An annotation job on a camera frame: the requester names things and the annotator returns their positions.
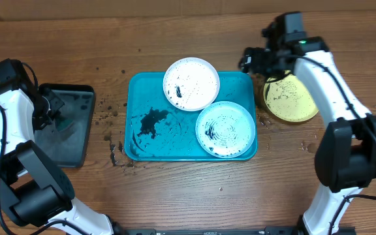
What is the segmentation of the yellow speckled plate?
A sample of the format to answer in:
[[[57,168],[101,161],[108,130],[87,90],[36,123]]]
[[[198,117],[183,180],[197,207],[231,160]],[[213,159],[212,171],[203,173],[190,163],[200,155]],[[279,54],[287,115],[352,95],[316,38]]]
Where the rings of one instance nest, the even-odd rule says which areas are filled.
[[[284,79],[267,79],[263,88],[263,98],[269,111],[284,121],[305,122],[319,112],[305,85],[289,70],[285,73]]]

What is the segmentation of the white speckled plate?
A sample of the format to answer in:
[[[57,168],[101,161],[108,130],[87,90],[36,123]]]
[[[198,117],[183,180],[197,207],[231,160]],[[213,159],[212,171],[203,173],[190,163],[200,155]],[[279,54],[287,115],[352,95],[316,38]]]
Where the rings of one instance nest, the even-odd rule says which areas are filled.
[[[217,98],[220,85],[216,69],[197,57],[174,62],[163,77],[166,99],[176,108],[188,112],[209,106]]]

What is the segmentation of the light blue speckled plate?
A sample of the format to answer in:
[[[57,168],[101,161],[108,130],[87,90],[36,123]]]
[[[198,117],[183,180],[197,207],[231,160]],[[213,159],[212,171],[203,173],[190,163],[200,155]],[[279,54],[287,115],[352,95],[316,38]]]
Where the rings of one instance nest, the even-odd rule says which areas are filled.
[[[203,109],[195,125],[202,149],[221,160],[246,160],[257,150],[255,120],[242,105],[219,101]]]

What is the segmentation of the teal sponge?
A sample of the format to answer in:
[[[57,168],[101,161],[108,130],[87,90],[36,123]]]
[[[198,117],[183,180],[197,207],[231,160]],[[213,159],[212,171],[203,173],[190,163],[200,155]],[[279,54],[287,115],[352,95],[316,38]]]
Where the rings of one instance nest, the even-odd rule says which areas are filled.
[[[73,119],[60,116],[56,119],[55,126],[56,129],[61,132],[68,129],[74,123]]]

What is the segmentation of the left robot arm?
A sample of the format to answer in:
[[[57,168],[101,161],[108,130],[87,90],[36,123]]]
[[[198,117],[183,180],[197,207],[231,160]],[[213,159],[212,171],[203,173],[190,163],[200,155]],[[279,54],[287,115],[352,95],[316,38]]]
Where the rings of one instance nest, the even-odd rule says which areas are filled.
[[[39,84],[17,59],[0,61],[0,225],[37,233],[123,234],[108,215],[77,199],[66,166],[81,166],[95,93],[87,85]]]

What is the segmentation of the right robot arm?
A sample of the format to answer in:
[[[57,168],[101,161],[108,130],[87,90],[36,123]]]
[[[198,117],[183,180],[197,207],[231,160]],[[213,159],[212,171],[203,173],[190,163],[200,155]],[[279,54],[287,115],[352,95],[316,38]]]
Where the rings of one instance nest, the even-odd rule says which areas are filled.
[[[376,116],[352,93],[321,37],[247,47],[238,64],[247,74],[286,78],[290,71],[309,91],[326,130],[315,154],[320,181],[310,207],[292,234],[339,234],[340,219],[376,178]]]

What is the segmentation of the black water tray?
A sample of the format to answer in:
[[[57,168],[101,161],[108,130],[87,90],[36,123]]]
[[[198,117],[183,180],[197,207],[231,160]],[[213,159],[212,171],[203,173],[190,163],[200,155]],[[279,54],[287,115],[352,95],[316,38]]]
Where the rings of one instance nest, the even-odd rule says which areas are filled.
[[[39,89],[49,87],[65,105],[51,125],[35,131],[35,143],[63,168],[80,168],[86,157],[89,132],[95,108],[95,91],[89,85],[42,84]],[[60,116],[73,119],[74,123],[64,131],[56,129]]]

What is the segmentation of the teal serving tray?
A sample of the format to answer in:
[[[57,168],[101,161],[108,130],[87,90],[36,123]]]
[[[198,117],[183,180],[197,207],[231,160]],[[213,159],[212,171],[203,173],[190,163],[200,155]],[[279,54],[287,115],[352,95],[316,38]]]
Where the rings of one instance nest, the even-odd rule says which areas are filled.
[[[256,112],[253,82],[241,72],[218,72],[219,101],[243,106],[253,117]],[[198,143],[195,123],[200,111],[174,107],[163,92],[165,72],[141,72],[129,82],[124,150],[135,161],[247,161],[258,150],[257,135],[251,147],[234,158],[218,158]]]

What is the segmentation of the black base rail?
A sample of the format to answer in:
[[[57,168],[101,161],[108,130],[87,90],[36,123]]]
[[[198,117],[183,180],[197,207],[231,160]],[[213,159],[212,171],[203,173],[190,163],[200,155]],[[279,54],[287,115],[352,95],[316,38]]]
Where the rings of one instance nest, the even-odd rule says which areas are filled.
[[[266,227],[249,230],[155,230],[147,228],[124,229],[113,226],[114,234],[122,235],[305,235],[306,232],[296,227]]]

